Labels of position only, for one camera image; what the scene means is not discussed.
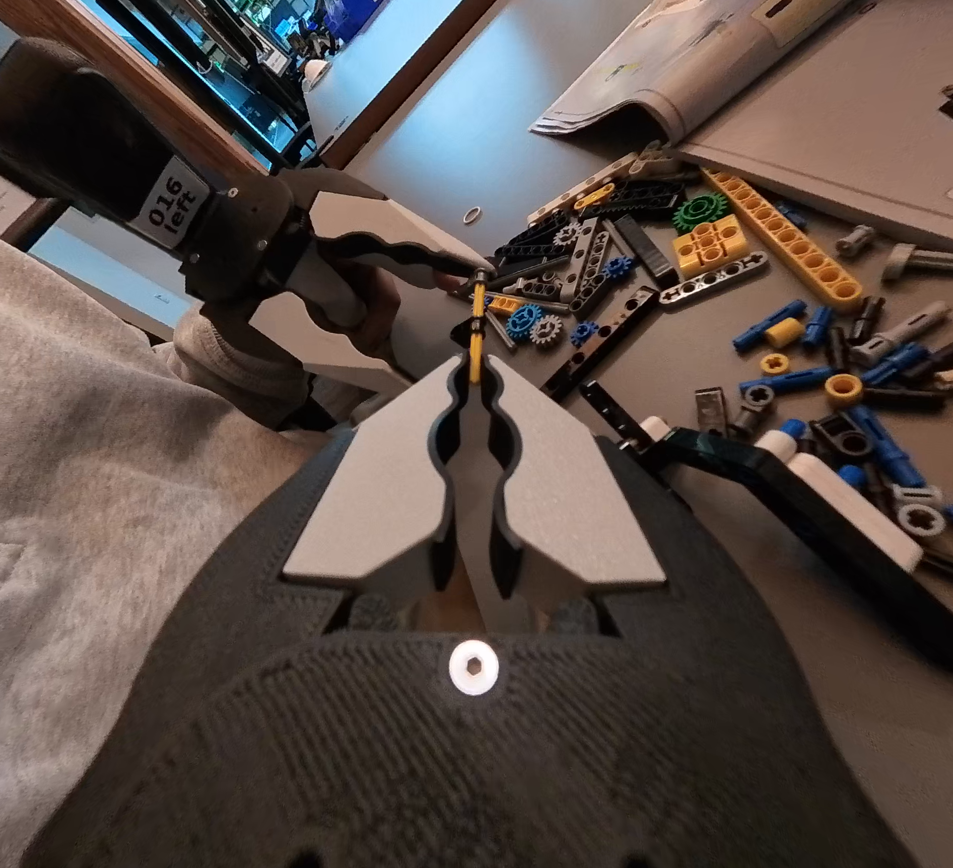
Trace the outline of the grey lego beam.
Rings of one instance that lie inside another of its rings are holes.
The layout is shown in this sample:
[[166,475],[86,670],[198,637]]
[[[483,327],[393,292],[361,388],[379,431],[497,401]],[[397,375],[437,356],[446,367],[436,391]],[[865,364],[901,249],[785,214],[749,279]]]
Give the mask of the grey lego beam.
[[590,218],[581,224],[563,290],[563,301],[568,304],[569,313],[576,320],[582,318],[585,302],[595,291],[608,242],[609,234],[602,218]]

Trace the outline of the black and white lego assembly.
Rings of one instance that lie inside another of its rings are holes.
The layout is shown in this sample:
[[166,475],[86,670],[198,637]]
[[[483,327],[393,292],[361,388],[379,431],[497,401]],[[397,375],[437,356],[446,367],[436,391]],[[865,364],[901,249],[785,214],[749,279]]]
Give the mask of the black and white lego assembly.
[[840,474],[799,452],[792,432],[748,445],[656,418],[638,423],[596,381],[580,393],[639,467],[655,475],[688,467],[740,485],[912,646],[951,670],[951,609],[914,575],[923,547]]

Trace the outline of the wooden shelf board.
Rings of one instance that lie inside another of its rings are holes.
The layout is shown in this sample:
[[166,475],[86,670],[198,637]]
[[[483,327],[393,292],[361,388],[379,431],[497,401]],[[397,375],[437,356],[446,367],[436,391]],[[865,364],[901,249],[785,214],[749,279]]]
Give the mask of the wooden shelf board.
[[247,149],[79,0],[1,0],[1,20],[22,38],[54,40],[78,52],[204,174],[229,181],[267,174]]

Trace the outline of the person's left hand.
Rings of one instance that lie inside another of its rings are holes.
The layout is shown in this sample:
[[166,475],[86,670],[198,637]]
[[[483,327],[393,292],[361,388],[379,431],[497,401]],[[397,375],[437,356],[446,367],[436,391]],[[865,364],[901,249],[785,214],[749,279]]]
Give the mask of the person's left hand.
[[373,266],[358,265],[351,270],[351,283],[366,308],[354,343],[369,355],[386,353],[401,305],[395,281],[385,271]]

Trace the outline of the long white lego beam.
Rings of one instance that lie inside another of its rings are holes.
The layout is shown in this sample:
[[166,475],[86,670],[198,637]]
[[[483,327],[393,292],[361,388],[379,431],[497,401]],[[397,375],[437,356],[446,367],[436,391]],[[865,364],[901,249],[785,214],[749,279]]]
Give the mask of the long white lego beam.
[[557,195],[543,207],[531,212],[526,217],[526,224],[528,226],[534,226],[545,218],[550,217],[554,212],[573,209],[577,201],[598,191],[605,185],[627,180],[632,175],[634,168],[640,170],[641,163],[641,154],[638,152],[631,152],[609,163],[581,183],[577,183],[569,190]]

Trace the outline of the yellow lego frame brick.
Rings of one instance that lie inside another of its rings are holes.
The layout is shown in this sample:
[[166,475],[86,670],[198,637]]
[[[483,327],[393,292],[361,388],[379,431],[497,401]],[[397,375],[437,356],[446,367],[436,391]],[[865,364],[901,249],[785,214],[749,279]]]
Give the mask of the yellow lego frame brick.
[[681,275],[689,279],[747,256],[751,246],[737,217],[729,214],[676,237],[673,250]]

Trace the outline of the grey lego axle pin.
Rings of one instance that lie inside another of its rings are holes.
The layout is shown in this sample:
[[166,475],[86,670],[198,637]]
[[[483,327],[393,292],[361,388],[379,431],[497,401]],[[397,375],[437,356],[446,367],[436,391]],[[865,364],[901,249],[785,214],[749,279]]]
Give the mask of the grey lego axle pin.
[[913,243],[897,243],[887,256],[880,280],[894,283],[911,273],[952,275],[952,253],[927,250]]

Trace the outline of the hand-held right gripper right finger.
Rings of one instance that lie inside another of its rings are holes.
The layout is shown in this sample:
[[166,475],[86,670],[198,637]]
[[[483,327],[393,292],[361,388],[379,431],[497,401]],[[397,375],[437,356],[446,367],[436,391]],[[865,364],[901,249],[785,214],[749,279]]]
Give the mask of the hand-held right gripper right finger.
[[561,604],[666,574],[596,437],[506,361],[481,384],[481,618],[529,632]]

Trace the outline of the grey sweatshirt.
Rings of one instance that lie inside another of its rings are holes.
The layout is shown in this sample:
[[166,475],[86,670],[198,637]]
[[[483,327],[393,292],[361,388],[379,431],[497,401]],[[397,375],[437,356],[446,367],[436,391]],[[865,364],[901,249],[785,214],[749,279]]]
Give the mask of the grey sweatshirt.
[[2,243],[2,866],[88,769],[199,568],[322,443],[181,380],[171,343]]

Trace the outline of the long black lego beam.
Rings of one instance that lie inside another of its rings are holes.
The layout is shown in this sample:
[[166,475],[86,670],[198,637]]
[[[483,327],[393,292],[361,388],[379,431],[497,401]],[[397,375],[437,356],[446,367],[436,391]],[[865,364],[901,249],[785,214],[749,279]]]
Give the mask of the long black lego beam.
[[541,392],[560,403],[626,340],[637,326],[659,310],[661,291],[638,287],[620,296],[595,323],[596,330],[541,385]]

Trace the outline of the thin grey lego liftarm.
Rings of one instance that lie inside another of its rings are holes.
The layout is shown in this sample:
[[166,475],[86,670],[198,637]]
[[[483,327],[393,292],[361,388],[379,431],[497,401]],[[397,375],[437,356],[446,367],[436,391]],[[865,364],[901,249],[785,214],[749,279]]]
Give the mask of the thin grey lego liftarm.
[[717,294],[745,285],[763,275],[770,268],[768,255],[754,251],[735,259],[718,269],[701,273],[677,286],[661,291],[660,307],[667,311],[678,310],[693,302],[711,298]]

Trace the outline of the heap of black lego beams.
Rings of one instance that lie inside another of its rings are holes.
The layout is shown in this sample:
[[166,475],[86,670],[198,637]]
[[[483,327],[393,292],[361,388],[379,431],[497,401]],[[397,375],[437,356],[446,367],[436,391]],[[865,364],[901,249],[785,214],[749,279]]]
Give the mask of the heap of black lego beams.
[[[609,234],[603,265],[616,256],[629,256],[637,261],[635,253],[613,227],[613,220],[631,215],[643,228],[647,220],[672,219],[679,206],[685,202],[685,186],[674,181],[620,181],[615,183],[613,195],[604,204],[576,212],[574,209],[559,210],[570,221],[580,223],[590,218],[602,218]],[[564,254],[545,259],[529,259],[512,264],[495,266],[496,275],[491,288],[500,293],[514,293],[521,297],[540,298],[544,303],[568,305],[563,301],[564,279],[568,271],[573,247]],[[602,276],[596,279],[595,291],[588,301],[599,301],[602,289],[613,283]]]

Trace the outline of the yellow lego axle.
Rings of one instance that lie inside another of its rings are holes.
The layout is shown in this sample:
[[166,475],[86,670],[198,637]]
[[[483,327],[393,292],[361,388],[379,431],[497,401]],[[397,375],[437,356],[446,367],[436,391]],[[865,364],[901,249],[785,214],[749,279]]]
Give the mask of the yellow lego axle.
[[[485,311],[486,311],[485,300],[486,300],[485,288],[476,287],[475,289],[473,289],[473,306],[472,306],[471,317],[485,319]],[[473,337],[469,347],[469,384],[470,385],[479,385],[481,382],[483,344],[484,344],[484,338],[481,339],[479,336],[475,336]]]

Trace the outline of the long yellow lego beam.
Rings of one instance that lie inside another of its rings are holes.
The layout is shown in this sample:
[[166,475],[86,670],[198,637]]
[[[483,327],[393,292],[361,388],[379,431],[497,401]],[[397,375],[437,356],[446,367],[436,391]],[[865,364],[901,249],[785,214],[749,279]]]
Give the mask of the long yellow lego beam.
[[758,237],[821,303],[844,314],[861,307],[864,288],[860,282],[749,183],[709,168],[702,168],[700,175],[726,198],[745,229]]

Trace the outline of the small white lego beam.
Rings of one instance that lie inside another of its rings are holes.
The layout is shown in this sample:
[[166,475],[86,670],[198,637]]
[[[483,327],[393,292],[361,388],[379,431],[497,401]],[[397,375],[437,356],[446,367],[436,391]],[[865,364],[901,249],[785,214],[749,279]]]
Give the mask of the small white lego beam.
[[652,141],[644,147],[629,167],[628,176],[637,181],[680,174],[685,162],[672,155],[669,145]]

